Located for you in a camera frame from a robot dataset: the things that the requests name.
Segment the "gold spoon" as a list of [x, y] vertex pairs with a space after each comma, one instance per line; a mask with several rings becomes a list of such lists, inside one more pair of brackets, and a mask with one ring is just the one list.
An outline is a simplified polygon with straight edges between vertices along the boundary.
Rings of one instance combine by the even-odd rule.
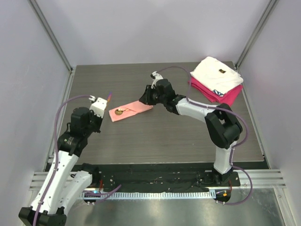
[[128, 109], [116, 109], [115, 111], [114, 111], [114, 113], [116, 114], [116, 115], [122, 115], [124, 112], [126, 112], [126, 111], [128, 111]]

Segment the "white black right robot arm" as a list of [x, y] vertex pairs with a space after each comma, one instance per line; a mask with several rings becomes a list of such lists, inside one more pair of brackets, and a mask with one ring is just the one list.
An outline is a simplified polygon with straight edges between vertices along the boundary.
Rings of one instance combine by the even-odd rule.
[[243, 129], [227, 104], [206, 105], [193, 102], [184, 95], [176, 94], [167, 79], [160, 79], [147, 85], [139, 102], [145, 105], [162, 104], [167, 111], [189, 116], [206, 124], [211, 141], [216, 146], [212, 170], [213, 182], [225, 185], [233, 172], [232, 157], [234, 146]]

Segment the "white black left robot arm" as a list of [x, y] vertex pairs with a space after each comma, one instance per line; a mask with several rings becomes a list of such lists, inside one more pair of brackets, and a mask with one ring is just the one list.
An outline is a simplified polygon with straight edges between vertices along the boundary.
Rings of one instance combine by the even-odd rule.
[[73, 110], [66, 131], [58, 138], [58, 153], [46, 179], [30, 207], [22, 207], [20, 220], [26, 226], [63, 226], [80, 194], [99, 185], [99, 168], [83, 163], [70, 183], [71, 170], [87, 146], [92, 133], [99, 133], [105, 107], [79, 107]]

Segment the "iridescent purple utensil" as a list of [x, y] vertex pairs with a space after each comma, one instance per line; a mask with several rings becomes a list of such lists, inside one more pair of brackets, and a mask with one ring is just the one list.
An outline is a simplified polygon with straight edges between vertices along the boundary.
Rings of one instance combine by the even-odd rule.
[[112, 93], [110, 92], [107, 98], [107, 102], [109, 103], [111, 101]]

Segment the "pink satin napkin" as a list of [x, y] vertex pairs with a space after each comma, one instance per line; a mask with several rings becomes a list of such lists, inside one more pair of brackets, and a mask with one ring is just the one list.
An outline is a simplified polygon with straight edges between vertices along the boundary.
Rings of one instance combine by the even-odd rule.
[[[122, 115], [116, 115], [114, 113], [114, 111], [119, 108], [120, 109], [128, 109], [128, 111], [124, 112]], [[129, 117], [135, 116], [139, 113], [143, 113], [145, 111], [151, 110], [152, 108], [153, 108], [152, 105], [145, 105], [145, 104], [141, 103], [140, 101], [134, 101], [129, 104], [122, 105], [122, 106], [119, 106], [119, 107], [109, 110], [109, 116], [110, 116], [112, 122], [116, 122], [116, 121], [120, 121], [120, 120], [129, 118]]]

